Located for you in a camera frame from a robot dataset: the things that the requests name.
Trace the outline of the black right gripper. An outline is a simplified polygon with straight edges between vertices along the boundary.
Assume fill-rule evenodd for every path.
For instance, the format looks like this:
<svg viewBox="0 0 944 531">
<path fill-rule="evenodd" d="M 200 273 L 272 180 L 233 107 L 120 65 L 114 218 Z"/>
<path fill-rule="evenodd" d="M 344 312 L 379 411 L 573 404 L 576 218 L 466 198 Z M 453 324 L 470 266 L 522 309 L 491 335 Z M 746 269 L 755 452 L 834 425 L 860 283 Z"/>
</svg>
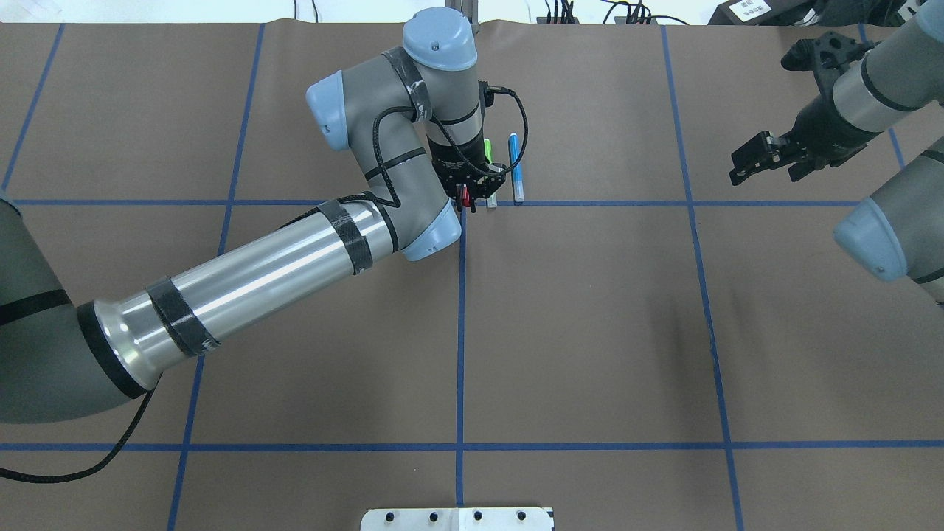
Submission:
<svg viewBox="0 0 944 531">
<path fill-rule="evenodd" d="M 789 135 L 761 131 L 731 154 L 734 167 L 729 171 L 732 186 L 739 186 L 753 175 L 782 167 L 788 168 L 791 182 L 799 182 L 813 172 L 832 166 L 833 161 L 816 155 Z"/>
</svg>

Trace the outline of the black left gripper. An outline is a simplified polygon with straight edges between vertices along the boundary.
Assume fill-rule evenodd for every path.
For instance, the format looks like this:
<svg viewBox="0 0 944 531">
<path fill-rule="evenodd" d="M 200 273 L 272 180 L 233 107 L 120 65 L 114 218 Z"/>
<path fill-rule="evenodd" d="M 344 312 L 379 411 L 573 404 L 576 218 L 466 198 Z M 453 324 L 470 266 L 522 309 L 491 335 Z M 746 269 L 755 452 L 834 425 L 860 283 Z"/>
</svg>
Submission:
<svg viewBox="0 0 944 531">
<path fill-rule="evenodd" d="M 498 206 L 498 191 L 506 182 L 507 168 L 503 164 L 488 164 L 479 157 L 464 162 L 455 152 L 435 153 L 434 171 L 445 194 L 455 201 L 457 212 L 464 215 L 473 211 L 473 201 L 486 200 L 486 207 Z"/>
</svg>

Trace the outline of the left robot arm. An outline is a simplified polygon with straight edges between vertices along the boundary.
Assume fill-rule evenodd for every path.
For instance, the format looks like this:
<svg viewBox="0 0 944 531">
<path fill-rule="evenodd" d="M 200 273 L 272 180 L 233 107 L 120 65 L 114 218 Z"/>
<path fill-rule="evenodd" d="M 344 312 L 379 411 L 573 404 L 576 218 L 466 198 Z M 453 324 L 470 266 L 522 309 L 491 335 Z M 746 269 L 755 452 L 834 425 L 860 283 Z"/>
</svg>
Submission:
<svg viewBox="0 0 944 531">
<path fill-rule="evenodd" d="M 74 305 L 2 198 L 3 423 L 81 419 L 154 390 L 162 373 L 395 253 L 420 261 L 462 233 L 465 199 L 503 177 L 485 160 L 487 84 L 474 30 L 449 7 L 418 11 L 402 44 L 307 88 L 328 145 L 368 189 L 118 302 Z"/>
</svg>

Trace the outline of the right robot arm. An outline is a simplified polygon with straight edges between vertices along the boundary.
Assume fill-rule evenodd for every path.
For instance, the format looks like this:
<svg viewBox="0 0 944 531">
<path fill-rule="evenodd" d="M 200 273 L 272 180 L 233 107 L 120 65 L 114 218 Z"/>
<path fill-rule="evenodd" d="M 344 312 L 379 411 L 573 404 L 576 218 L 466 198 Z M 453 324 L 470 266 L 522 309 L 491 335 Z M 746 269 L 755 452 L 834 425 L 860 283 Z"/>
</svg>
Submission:
<svg viewBox="0 0 944 531">
<path fill-rule="evenodd" d="M 942 141 L 904 161 L 896 125 L 942 105 L 943 4 L 927 1 L 882 41 L 830 31 L 796 41 L 782 56 L 788 71 L 811 72 L 817 95 L 788 132 L 761 131 L 732 151 L 729 181 L 739 186 L 786 167 L 793 182 L 845 164 L 888 135 L 898 171 L 833 229 L 833 239 L 880 281 L 906 279 L 937 305 L 943 300 Z"/>
</svg>

